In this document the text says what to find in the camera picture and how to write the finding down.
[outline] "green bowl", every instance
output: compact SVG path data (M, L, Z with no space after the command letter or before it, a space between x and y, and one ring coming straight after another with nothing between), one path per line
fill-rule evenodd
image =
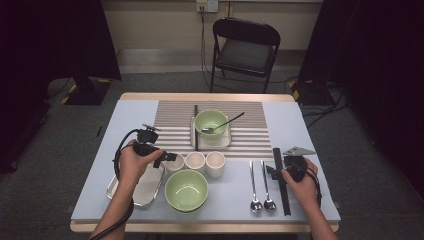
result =
M194 127L200 136L208 139L218 139L224 134L225 130L227 130L229 124L215 129L212 133L202 132L202 129L216 128L227 121L228 118L224 113L217 110L205 110L197 114L194 118Z
M171 175L165 184L165 197L173 209L191 213L208 197L208 182L199 172L185 169Z

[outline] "hand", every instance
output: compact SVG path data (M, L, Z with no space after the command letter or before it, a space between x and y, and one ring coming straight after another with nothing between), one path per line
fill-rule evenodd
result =
M120 163L120 180L126 184L131 184L135 187L138 180L146 171L147 165L163 154L163 150L159 149L147 156L138 155L132 148L132 144L136 141L131 140L127 147L122 150L121 157L119 158Z
M318 167L315 166L309 159L305 158L305 160L308 164L307 171L309 171L312 175L318 174ZM286 180L292 188L294 196L303 208L314 205L318 206L315 182L309 174L305 174L302 181L295 182L287 170L282 169L281 173L283 174L284 180Z

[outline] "white cup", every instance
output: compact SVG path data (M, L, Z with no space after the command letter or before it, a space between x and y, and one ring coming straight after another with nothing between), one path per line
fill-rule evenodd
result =
M221 152L210 152L206 156L206 172L213 178L224 174L225 156Z
M181 154L177 154L175 161L164 161L163 163L170 174L185 168L184 157Z
M201 152L191 152L185 159L188 168L198 171L201 174L206 172L206 158Z

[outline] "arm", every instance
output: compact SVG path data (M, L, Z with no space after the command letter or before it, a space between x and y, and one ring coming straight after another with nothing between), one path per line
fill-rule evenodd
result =
M317 166L315 166L309 159L305 158L305 160L308 163L308 168L312 169L317 174ZM294 196L306 213L314 240L338 239L318 206L316 187L311 177L306 174L303 180L297 183L285 169L281 170L281 173L283 174L286 182L292 188Z
M132 147L125 147L122 150L121 157L119 158L121 177L118 187L102 219L100 219L99 224L97 224L90 238L112 226L126 214L131 204L132 195L138 180L146 171L147 165L160 157L162 153L163 150L157 150L148 156L141 157L134 152ZM121 225L102 239L124 239L124 233L125 224Z

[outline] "spoon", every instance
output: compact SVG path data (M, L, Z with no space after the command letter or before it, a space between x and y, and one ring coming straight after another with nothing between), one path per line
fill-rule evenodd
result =
M252 177L252 187L253 187L253 200L250 203L250 209L254 213L262 212L262 203L256 198L256 190L255 190L255 177L253 176L253 163L250 161L250 176Z
M277 210L277 205L275 205L275 202L272 201L269 198L268 184L266 182L266 174L265 174L265 164L264 164L264 161L261 161L261 165L262 165L262 174L264 176L265 191L266 191L266 200L264 202L264 207L265 207L265 210L267 210L268 212L275 212Z
M232 121L236 120L237 118L239 118L239 117L241 117L243 115L244 115L244 112L240 113L239 115L237 115L237 117L231 119L230 121L225 122L225 123L219 125L218 127L214 127L214 128L203 128L202 129L202 132L203 133L213 133L213 131L215 131L215 129L220 128L220 127L224 126L225 124L228 124L229 122L232 122Z

